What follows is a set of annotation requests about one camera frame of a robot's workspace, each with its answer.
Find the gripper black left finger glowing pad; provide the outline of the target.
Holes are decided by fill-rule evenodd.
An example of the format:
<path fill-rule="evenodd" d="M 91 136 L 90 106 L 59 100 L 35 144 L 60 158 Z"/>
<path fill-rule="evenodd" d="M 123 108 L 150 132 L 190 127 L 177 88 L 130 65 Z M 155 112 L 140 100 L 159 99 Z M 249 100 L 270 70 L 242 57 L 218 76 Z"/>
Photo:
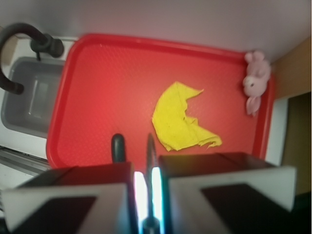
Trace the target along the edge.
<path fill-rule="evenodd" d="M 2 192 L 11 234 L 133 234 L 131 163 L 49 170 Z"/>

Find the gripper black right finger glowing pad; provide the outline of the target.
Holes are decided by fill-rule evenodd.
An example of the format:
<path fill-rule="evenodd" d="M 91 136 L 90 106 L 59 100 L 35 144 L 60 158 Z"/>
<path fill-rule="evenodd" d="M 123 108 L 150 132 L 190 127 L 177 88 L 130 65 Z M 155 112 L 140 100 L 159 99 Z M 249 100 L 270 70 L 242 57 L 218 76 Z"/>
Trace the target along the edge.
<path fill-rule="evenodd" d="M 245 153 L 160 156 L 167 234 L 292 234 L 296 169 Z"/>

